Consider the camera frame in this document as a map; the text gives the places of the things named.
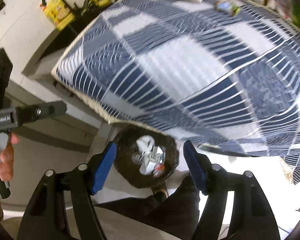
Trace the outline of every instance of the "person's leg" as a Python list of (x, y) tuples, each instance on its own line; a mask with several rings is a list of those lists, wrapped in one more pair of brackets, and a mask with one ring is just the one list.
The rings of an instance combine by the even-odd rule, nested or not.
[(125, 217), (144, 222), (144, 218), (167, 199), (163, 192), (147, 198), (124, 198), (95, 206), (109, 209)]
[(182, 240), (190, 240), (199, 221), (199, 201), (199, 191), (188, 175), (175, 193), (152, 211), (144, 223)]

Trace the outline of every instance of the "blue and white quilt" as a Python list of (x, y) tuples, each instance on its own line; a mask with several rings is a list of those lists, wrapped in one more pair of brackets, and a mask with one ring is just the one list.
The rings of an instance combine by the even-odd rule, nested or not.
[(119, 0), (54, 69), (108, 116), (178, 139), (281, 156), (300, 181), (300, 33), (242, 2)]

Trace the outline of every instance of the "finger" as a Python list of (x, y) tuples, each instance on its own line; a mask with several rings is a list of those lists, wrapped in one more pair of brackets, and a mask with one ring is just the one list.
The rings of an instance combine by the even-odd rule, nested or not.
[(14, 158), (14, 149), (11, 143), (0, 153), (0, 160), (3, 163), (8, 163)]
[(13, 161), (0, 163), (0, 175), (13, 173)]
[(11, 181), (13, 178), (13, 170), (10, 173), (5, 173), (3, 175), (0, 175), (0, 179), (2, 181)]
[(15, 133), (10, 133), (10, 143), (17, 144), (19, 142), (19, 137)]

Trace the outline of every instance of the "yellow box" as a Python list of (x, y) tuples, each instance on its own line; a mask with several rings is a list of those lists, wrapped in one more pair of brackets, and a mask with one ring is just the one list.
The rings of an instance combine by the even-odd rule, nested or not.
[(75, 18), (62, 0), (51, 0), (47, 5), (41, 6), (41, 9), (59, 31), (62, 31)]

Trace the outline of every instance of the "black garbage bag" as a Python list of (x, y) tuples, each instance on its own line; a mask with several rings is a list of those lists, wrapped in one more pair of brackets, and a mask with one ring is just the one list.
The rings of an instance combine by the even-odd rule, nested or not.
[[(133, 163), (131, 157), (139, 152), (137, 139), (150, 135), (154, 138), (156, 146), (166, 148), (164, 173), (155, 178), (153, 174), (142, 175), (140, 165)], [(114, 160), (116, 170), (133, 186), (137, 188), (155, 187), (164, 182), (176, 170), (179, 164), (179, 152), (175, 140), (170, 136), (152, 132), (140, 127), (129, 126), (120, 131), (113, 140), (117, 144), (117, 157)]]

